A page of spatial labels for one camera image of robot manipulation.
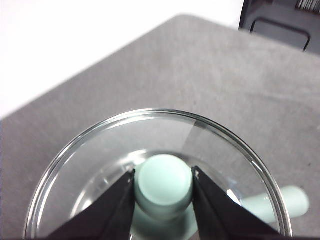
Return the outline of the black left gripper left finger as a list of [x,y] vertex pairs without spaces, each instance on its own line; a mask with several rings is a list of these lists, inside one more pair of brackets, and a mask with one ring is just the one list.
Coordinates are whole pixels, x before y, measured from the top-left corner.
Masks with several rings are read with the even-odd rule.
[[96,201],[47,240],[128,240],[135,211],[135,171],[127,171]]

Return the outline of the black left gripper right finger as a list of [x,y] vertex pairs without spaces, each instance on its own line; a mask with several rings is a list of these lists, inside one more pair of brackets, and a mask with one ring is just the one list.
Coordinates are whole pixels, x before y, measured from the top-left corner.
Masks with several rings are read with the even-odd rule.
[[285,240],[286,237],[235,203],[198,166],[192,168],[193,208],[202,240]]

